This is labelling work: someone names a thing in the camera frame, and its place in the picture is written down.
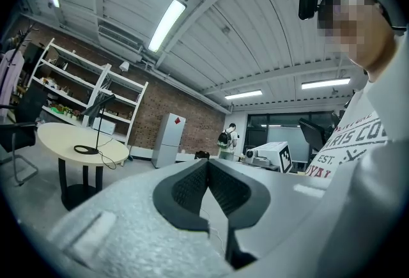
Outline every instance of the round table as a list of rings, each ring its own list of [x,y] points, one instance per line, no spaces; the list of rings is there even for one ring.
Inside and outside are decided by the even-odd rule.
[[[104,159],[101,154],[85,155],[74,150],[75,145],[95,147],[97,133],[96,130],[65,123],[44,123],[37,130],[40,142],[58,157],[61,200],[67,210],[75,208],[102,190],[104,162],[113,165],[112,162],[121,163],[129,156],[129,150],[124,144],[102,133],[98,139],[98,151],[104,155]],[[82,165],[83,184],[67,186],[65,161]],[[96,169],[95,187],[88,185],[89,166]]]

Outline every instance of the chair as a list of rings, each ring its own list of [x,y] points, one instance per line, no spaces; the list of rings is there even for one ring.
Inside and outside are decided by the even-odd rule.
[[[16,121],[16,123],[11,125],[0,125],[0,145],[6,150],[6,152],[12,153],[11,157],[0,161],[0,165],[13,161],[14,179],[19,186],[35,176],[38,173],[38,168],[22,155],[16,155],[15,150],[35,144],[35,121],[40,115],[42,106],[46,100],[46,93],[34,86],[31,86],[26,91],[17,106],[0,105],[0,109],[14,109]],[[17,178],[17,171],[15,167],[16,158],[21,158],[25,163],[34,168],[35,172],[23,180],[19,180]]]

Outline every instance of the white shelving unit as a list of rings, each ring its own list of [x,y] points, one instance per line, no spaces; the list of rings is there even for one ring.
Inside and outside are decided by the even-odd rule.
[[[64,60],[68,61],[69,63],[73,63],[77,66],[82,67],[83,69],[86,69],[90,72],[93,72],[95,74],[97,74],[99,76],[98,81],[96,82],[96,84],[92,84],[88,81],[85,81],[84,79],[73,75],[69,72],[66,72],[65,70],[62,70],[60,68],[58,68],[57,66],[53,65],[52,63],[48,62],[46,59],[44,59],[44,55],[45,53],[50,49],[53,48],[57,53],[58,53],[58,57],[59,58],[63,58]],[[41,79],[35,77],[35,73],[37,71],[37,69],[41,66],[48,66],[52,71],[57,72],[58,74],[66,77],[67,79],[70,79],[71,81],[81,85],[83,88],[88,88],[89,90],[92,91],[91,97],[89,98],[89,102],[88,104],[85,104],[84,102],[81,102],[79,100],[77,100],[74,97],[70,97],[68,96],[66,93],[57,90],[55,88],[50,87],[47,84],[44,84],[42,82]],[[128,140],[130,137],[130,132],[132,130],[132,126],[134,124],[135,121],[135,117],[136,117],[136,112],[138,111],[139,108],[139,104],[141,103],[141,100],[143,98],[143,95],[146,91],[146,88],[148,87],[148,82],[145,82],[144,85],[139,84],[137,82],[131,81],[130,79],[127,79],[125,77],[122,77],[121,75],[118,75],[117,73],[111,71],[112,66],[110,64],[106,64],[104,66],[100,66],[97,65],[87,59],[84,59],[78,55],[76,55],[76,53],[74,52],[70,52],[56,44],[54,44],[54,39],[52,39],[50,41],[50,43],[46,46],[40,60],[37,62],[37,65],[33,71],[33,74],[30,77],[28,86],[31,85],[31,83],[34,81],[38,84],[41,84],[44,88],[48,89],[50,92],[57,94],[58,96],[65,98],[75,104],[78,104],[79,106],[83,107],[83,108],[88,108],[91,107],[94,103],[95,100],[98,96],[99,93],[104,93],[106,95],[111,95],[113,94],[112,91],[110,91],[109,89],[106,88],[102,88],[102,85],[105,81],[105,78],[110,77],[112,82],[115,82],[116,84],[119,84],[121,86],[123,86],[124,88],[128,88],[131,89],[133,91],[136,91],[139,93],[139,96],[137,97],[136,100],[129,100],[125,97],[122,97],[121,95],[117,95],[115,94],[116,100],[119,102],[122,102],[124,104],[127,104],[129,106],[131,106],[133,108],[133,112],[132,112],[132,118],[131,119],[125,119],[125,118],[121,118],[119,116],[115,116],[111,113],[108,112],[104,112],[104,117],[107,117],[107,120],[113,119],[115,121],[120,121],[122,123],[126,123],[128,125],[128,131],[127,134],[119,134],[119,133],[113,133],[113,135],[108,135],[105,133],[101,134],[105,134],[108,137],[112,137],[114,139],[116,139],[117,141],[123,142],[125,144],[125,146],[128,146]],[[64,122],[67,122],[71,125],[75,125],[75,126],[80,126],[80,127],[84,127],[84,128],[88,128],[88,129],[92,129],[91,127],[88,126],[88,120],[89,117],[85,116],[83,118],[82,121],[79,120],[74,120],[72,118],[69,118],[68,116],[65,116],[63,114],[58,114],[56,112],[54,112],[53,110],[49,109],[46,106],[43,106],[43,110],[46,111],[47,113],[55,116],[56,118],[58,118],[59,120],[62,120]]]

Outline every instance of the backpack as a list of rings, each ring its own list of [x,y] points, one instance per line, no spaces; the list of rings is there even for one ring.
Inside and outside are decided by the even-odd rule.
[[[217,139],[217,145],[219,145],[219,148],[228,148],[231,144],[229,141],[231,141],[231,135],[224,130]]]

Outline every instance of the hanging clothes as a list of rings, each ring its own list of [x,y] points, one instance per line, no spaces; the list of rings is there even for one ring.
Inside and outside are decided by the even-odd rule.
[[[18,51],[13,61],[10,59],[14,50],[9,50],[0,63],[0,83],[4,80],[3,88],[0,94],[0,104],[9,105],[12,92],[16,90],[19,81],[20,73],[24,65],[24,58],[20,51]],[[8,109],[0,109],[0,123],[4,123],[7,117]]]

